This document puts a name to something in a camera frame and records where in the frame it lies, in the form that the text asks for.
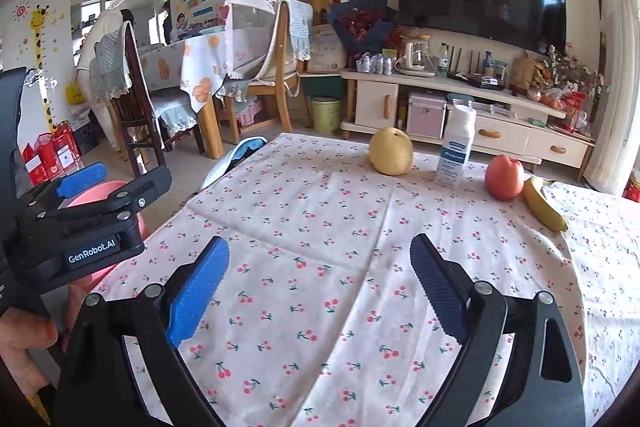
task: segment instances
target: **cherry print tablecloth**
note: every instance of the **cherry print tablecloth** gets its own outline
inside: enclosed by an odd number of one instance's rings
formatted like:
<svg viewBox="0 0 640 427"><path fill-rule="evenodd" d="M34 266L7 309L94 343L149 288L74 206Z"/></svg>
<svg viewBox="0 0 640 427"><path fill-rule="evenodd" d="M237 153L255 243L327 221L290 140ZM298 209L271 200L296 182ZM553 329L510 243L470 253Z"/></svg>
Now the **cherry print tablecloth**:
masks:
<svg viewBox="0 0 640 427"><path fill-rule="evenodd" d="M174 42L140 57L149 91L180 87L191 97L191 107L199 112L214 94L228 71L226 32L199 35ZM234 31L236 60L244 64L266 54L271 33L267 28Z"/></svg>
<svg viewBox="0 0 640 427"><path fill-rule="evenodd" d="M282 134L194 197L98 291L137 295L190 263L213 235L231 264L195 336L180 346L230 427L413 425L458 351L410 266L426 233L446 259L505 295L556 296L584 377L588 424L640 359L638 204L555 184L569 231L542 227L523 201L484 190L469 164L460 187L433 182L437 158L406 176L375 172L367 146ZM153 415L166 420L140 352L132 365ZM472 419L490 411L506 369L503 335Z"/></svg>

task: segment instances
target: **yellow bag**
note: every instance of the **yellow bag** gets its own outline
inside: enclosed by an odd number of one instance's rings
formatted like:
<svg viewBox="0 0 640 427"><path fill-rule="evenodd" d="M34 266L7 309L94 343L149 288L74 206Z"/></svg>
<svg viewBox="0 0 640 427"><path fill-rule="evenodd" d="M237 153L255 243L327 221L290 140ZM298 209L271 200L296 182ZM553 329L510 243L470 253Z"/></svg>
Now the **yellow bag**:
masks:
<svg viewBox="0 0 640 427"><path fill-rule="evenodd" d="M78 86L77 80L74 80L71 84L65 87L65 96L66 103L69 105L79 105L86 102L82 92L80 91L80 86Z"/></svg>

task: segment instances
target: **person in white shirt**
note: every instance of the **person in white shirt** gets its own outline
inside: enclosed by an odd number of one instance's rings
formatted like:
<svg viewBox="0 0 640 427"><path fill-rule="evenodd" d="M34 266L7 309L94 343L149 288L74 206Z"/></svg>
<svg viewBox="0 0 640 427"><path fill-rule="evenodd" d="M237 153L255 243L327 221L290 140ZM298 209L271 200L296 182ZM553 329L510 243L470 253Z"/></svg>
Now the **person in white shirt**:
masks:
<svg viewBox="0 0 640 427"><path fill-rule="evenodd" d="M106 100L102 93L96 92L93 88L89 66L95 58L94 46L100 42L106 34L119 30L124 21L131 21L131 23L133 23L133 14L130 10L105 10L100 13L91 31L89 31L86 36L80 59L76 66L76 79L78 80L80 91L84 99L89 103L91 109L93 109L94 115L111 143L111 146L117 152L120 152L120 146L119 141L116 140L117 131L113 127L114 122L110 115L110 101Z"/></svg>

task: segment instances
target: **red apple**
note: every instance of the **red apple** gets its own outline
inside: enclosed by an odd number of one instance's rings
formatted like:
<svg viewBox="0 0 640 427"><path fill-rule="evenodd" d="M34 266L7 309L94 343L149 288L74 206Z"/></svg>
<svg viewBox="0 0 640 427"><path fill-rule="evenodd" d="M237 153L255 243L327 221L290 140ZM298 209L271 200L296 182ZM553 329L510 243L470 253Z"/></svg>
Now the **red apple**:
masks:
<svg viewBox="0 0 640 427"><path fill-rule="evenodd" d="M496 156L486 168L484 187L497 200L514 200L524 187L522 163L508 156Z"/></svg>

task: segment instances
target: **wooden chair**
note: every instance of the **wooden chair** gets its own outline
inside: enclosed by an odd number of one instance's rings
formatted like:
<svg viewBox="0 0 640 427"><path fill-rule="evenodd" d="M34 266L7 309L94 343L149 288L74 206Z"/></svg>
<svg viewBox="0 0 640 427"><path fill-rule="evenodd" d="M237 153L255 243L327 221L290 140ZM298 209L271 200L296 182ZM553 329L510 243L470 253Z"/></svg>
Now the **wooden chair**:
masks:
<svg viewBox="0 0 640 427"><path fill-rule="evenodd" d="M193 131L194 138L198 144L198 150L203 153L205 150L204 143L197 124L171 138L169 138L168 134L163 133L165 134L165 139L162 139L161 134L158 133L154 107L146 91L130 25L127 25L125 32L125 56L131 74L132 86L127 94L122 94L119 98L113 98L111 102L118 118L120 133L135 176L139 177L143 174L138 163L136 150L153 149L158 165L165 165L162 144L164 143L165 148L170 152L172 144L191 131Z"/></svg>
<svg viewBox="0 0 640 427"><path fill-rule="evenodd" d="M223 120L229 121L231 127L232 142L237 145L240 141L240 136L243 133L255 131L262 127L276 123L278 120L282 124L282 130L284 132L291 132L291 119L289 118L289 106L287 105L287 87L290 90L298 90L298 84L301 82L297 71L290 74L285 74L285 63L287 60L286 49L287 39L289 39L289 7L286 3L280 4L280 17L278 19L278 26L274 29L276 31L276 76L273 79L274 86L268 85L268 81L264 83L260 80L254 80L247 89L247 95L255 94L257 96L265 96L267 112L269 118L267 120L247 125L244 127L238 127L238 119L236 117L236 104L235 100L231 96L225 97L225 112L226 118L221 116ZM300 96L307 115L309 114L309 108L307 107L306 96L302 92L302 84L300 85Z"/></svg>

